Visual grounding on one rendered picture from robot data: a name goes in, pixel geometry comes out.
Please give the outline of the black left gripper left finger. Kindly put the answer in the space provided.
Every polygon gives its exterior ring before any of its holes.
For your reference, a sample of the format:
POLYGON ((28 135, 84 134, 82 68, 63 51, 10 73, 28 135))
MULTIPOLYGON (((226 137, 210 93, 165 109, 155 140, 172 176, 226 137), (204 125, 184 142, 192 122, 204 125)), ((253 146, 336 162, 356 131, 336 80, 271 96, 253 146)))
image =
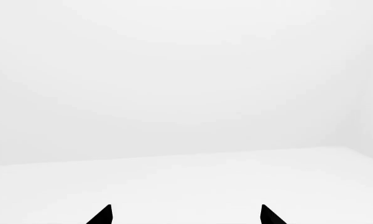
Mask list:
POLYGON ((86 224, 112 224, 112 221, 113 221, 112 206, 106 205, 100 212, 98 212, 86 224))

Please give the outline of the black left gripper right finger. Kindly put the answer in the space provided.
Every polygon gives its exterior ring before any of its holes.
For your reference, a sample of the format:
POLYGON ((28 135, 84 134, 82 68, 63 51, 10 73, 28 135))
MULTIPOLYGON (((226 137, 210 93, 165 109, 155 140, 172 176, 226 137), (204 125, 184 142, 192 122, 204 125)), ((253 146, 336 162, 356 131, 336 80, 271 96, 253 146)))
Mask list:
POLYGON ((260 221, 261 224, 287 224, 266 205, 261 206, 260 221))

